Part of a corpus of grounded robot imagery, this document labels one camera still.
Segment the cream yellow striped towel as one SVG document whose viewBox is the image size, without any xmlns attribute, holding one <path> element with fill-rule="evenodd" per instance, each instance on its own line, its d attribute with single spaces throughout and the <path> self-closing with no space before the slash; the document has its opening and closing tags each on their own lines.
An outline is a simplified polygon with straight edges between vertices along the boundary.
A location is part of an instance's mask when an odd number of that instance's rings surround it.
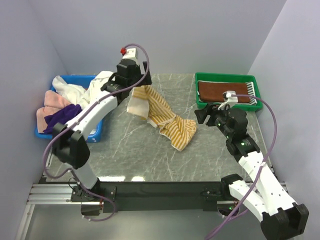
<svg viewBox="0 0 320 240">
<path fill-rule="evenodd" d="M 191 142 L 197 131 L 196 121 L 175 114 L 165 98 L 151 85 L 132 89 L 126 111 L 159 129 L 159 134 L 168 138 L 171 146 L 180 152 Z"/>
</svg>

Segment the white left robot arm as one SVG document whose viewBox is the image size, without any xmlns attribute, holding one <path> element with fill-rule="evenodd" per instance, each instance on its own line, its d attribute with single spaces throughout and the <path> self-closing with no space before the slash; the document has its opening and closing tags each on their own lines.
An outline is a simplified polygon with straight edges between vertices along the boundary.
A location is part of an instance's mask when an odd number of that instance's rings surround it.
<svg viewBox="0 0 320 240">
<path fill-rule="evenodd" d="M 69 123 L 57 123 L 53 127 L 52 153 L 72 172 L 82 187 L 82 194 L 89 201 L 95 201 L 101 194 L 101 183 L 89 164 L 90 150 L 87 139 L 92 129 L 112 110 L 125 100 L 132 88 L 151 85 L 149 61 L 140 65 L 133 59 L 124 58 L 100 88 L 93 103 Z"/>
</svg>

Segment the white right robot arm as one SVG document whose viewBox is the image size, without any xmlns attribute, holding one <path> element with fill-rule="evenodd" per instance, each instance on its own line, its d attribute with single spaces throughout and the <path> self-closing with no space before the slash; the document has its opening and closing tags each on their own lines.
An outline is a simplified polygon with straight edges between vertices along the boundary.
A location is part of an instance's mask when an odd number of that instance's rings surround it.
<svg viewBox="0 0 320 240">
<path fill-rule="evenodd" d="M 238 175 L 221 179 L 220 194 L 226 200 L 238 200 L 259 220 L 268 240 L 289 240 L 305 231 L 309 210 L 297 202 L 279 183 L 260 148 L 247 133 L 247 114 L 228 105 L 207 104 L 195 110 L 199 124 L 217 127 L 226 137 L 226 147 L 253 181 L 254 191 Z"/>
</svg>

